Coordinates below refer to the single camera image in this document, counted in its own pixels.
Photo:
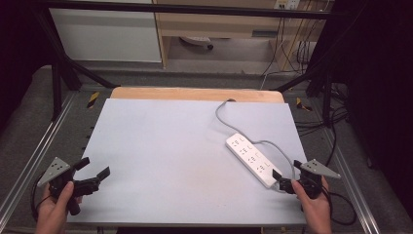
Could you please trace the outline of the black metal frame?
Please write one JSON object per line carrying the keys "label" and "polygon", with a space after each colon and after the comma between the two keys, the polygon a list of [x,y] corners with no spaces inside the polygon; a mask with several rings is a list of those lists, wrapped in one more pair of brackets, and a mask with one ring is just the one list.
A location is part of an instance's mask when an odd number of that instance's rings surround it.
{"label": "black metal frame", "polygon": [[75,71],[86,75],[105,88],[117,88],[105,79],[89,71],[86,67],[70,58],[60,42],[58,33],[52,20],[46,19],[49,9],[65,10],[90,10],[106,12],[139,12],[139,13],[162,13],[181,15],[217,15],[231,17],[255,17],[255,18],[278,18],[278,19],[302,19],[302,20],[356,20],[350,12],[311,12],[298,10],[264,10],[257,8],[240,7],[218,7],[218,6],[195,6],[176,4],[145,4],[103,1],[79,1],[79,0],[33,0],[30,10],[37,19],[40,28],[46,35],[49,47],[52,50],[54,62],[63,67],[61,76],[71,90],[79,90],[82,86]]}

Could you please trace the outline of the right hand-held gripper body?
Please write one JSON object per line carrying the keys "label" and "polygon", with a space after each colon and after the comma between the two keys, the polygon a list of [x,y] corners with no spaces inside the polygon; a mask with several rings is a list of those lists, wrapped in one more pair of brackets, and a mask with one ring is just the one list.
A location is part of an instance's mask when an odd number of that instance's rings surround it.
{"label": "right hand-held gripper body", "polygon": [[322,176],[329,176],[333,178],[341,177],[338,173],[330,170],[316,159],[302,163],[299,170],[301,174],[298,182],[302,185],[310,199],[318,198],[322,192]]}

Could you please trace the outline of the person's left hand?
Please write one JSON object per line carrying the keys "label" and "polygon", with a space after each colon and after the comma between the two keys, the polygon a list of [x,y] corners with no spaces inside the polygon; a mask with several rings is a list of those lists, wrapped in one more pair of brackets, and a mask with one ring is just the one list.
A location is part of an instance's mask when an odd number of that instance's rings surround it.
{"label": "person's left hand", "polygon": [[66,205],[72,198],[74,183],[69,181],[63,187],[57,199],[50,196],[46,185],[42,196],[43,202],[38,207],[38,220],[35,234],[66,234],[65,226],[68,211]]}

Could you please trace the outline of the white wall socket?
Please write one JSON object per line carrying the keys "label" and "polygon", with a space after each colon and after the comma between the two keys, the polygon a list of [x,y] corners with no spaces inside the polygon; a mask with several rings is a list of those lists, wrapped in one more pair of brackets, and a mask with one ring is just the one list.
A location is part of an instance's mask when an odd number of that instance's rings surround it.
{"label": "white wall socket", "polygon": [[300,0],[276,0],[275,9],[279,10],[296,10]]}

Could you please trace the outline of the person's right hand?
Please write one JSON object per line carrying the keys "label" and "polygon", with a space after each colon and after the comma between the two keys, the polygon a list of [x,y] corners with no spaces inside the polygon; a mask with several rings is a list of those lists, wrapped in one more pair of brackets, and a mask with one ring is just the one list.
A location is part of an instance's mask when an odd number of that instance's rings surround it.
{"label": "person's right hand", "polygon": [[332,234],[328,199],[323,194],[320,194],[317,199],[311,199],[297,180],[293,180],[291,184],[301,202],[309,232],[311,234]]}

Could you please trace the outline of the white chair base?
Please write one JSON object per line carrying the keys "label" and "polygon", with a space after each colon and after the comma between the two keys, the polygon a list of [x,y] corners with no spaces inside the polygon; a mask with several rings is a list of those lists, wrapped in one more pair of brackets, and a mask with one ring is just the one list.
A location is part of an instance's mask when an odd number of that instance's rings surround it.
{"label": "white chair base", "polygon": [[208,37],[181,37],[181,40],[192,45],[205,47],[208,50],[213,49],[213,45]]}

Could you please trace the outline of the black curtain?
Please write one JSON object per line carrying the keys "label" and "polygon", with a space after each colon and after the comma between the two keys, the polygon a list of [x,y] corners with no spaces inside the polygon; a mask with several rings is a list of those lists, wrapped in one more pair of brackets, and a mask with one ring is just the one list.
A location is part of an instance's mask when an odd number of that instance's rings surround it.
{"label": "black curtain", "polygon": [[0,0],[0,129],[19,106],[32,75],[51,63],[30,0]]}
{"label": "black curtain", "polygon": [[357,133],[413,219],[413,0],[366,0],[344,45]]}

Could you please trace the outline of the wooden table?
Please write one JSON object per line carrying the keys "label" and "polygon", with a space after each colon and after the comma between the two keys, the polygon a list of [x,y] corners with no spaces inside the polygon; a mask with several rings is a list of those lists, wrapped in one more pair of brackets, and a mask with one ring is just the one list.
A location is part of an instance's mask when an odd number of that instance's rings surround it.
{"label": "wooden table", "polygon": [[159,88],[159,87],[118,87],[111,98],[127,99],[167,99],[167,100],[210,100],[224,101],[234,99],[238,102],[284,103],[280,92],[246,89],[196,89],[196,88]]}

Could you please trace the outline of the white cabinet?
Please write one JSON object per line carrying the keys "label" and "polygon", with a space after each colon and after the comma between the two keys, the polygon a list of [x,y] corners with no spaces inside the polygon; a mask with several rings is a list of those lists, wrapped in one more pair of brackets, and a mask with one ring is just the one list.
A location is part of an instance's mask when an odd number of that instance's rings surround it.
{"label": "white cabinet", "polygon": [[75,60],[160,62],[153,14],[51,9],[63,48]]}

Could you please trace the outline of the light wooden desk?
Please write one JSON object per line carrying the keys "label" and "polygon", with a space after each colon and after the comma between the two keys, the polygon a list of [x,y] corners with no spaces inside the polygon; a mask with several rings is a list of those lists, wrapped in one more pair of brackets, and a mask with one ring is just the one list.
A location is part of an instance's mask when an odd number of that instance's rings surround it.
{"label": "light wooden desk", "polygon": [[[155,4],[275,9],[276,0],[152,0]],[[300,0],[299,11],[329,12],[335,0]],[[271,43],[278,68],[292,67],[293,51],[300,43],[316,44],[323,30],[323,19],[270,19],[217,15],[155,15],[162,63],[168,63],[173,37],[261,38]]]}

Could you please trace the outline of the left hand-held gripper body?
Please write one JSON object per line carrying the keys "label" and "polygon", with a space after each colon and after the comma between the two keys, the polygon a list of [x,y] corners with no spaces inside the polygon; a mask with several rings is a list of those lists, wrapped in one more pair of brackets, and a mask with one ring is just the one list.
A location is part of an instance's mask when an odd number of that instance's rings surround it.
{"label": "left hand-held gripper body", "polygon": [[83,180],[75,180],[74,175],[77,171],[73,168],[73,165],[69,165],[60,158],[55,157],[51,165],[37,182],[37,185],[41,186],[48,183],[50,194],[57,199],[66,183],[72,181],[74,183],[74,191],[66,208],[71,215],[78,215],[81,209],[76,199],[96,192],[100,186],[100,180],[96,176]]}

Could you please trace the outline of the light grey table mat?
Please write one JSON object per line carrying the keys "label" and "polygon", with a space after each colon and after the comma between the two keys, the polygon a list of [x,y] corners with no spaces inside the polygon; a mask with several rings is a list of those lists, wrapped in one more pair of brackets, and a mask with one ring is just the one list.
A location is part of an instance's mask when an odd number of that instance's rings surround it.
{"label": "light grey table mat", "polygon": [[306,159],[285,103],[108,99],[76,178],[111,174],[72,223],[174,226],[302,224],[297,199],[266,188],[227,148],[236,131],[291,175]]}

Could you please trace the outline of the yellow black tape strip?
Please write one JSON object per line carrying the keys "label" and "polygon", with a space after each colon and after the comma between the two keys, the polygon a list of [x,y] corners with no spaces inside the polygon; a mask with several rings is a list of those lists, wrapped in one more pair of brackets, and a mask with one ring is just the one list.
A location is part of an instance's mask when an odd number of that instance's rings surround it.
{"label": "yellow black tape strip", "polygon": [[88,108],[88,109],[91,109],[91,108],[94,107],[94,104],[95,104],[95,102],[96,102],[99,94],[100,94],[100,92],[93,92],[93,93],[92,93],[92,95],[91,95],[91,97],[90,97],[90,99],[89,99],[89,101],[88,101],[88,104],[87,104],[87,108]]}
{"label": "yellow black tape strip", "polygon": [[311,106],[307,106],[303,104],[302,99],[300,97],[296,98],[296,107],[298,109],[304,109],[306,111],[313,111],[313,108]]}

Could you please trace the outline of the white power strip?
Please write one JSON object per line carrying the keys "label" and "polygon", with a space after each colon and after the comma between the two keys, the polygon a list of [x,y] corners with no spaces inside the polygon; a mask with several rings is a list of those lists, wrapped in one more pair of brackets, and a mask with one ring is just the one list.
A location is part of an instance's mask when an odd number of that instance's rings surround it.
{"label": "white power strip", "polygon": [[245,136],[234,134],[225,141],[227,148],[249,169],[249,171],[267,188],[276,184],[273,171],[280,170]]}

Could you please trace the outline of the aluminium rail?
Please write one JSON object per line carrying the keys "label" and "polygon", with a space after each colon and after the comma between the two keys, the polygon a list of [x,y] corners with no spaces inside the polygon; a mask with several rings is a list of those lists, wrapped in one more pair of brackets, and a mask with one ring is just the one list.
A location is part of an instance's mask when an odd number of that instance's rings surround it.
{"label": "aluminium rail", "polygon": [[54,140],[61,124],[69,112],[76,92],[69,92],[61,106],[62,110],[57,117],[48,123],[45,132],[42,133],[36,147],[29,153],[29,158],[25,161],[24,167],[19,171],[19,175],[13,177],[13,186],[8,191],[7,196],[0,201],[0,232],[5,228],[13,212],[15,211],[25,190],[30,185],[30,181],[36,175],[49,146]]}
{"label": "aluminium rail", "polygon": [[333,143],[333,132],[329,129],[324,129],[323,134],[325,135],[325,138],[330,146],[335,147],[332,162],[335,164],[339,174],[342,177],[342,181],[347,193],[349,194],[350,200],[354,205],[358,220],[364,230],[364,233],[380,234],[380,228],[378,227],[378,224],[367,205],[356,178],[353,176],[340,147],[337,143]]}

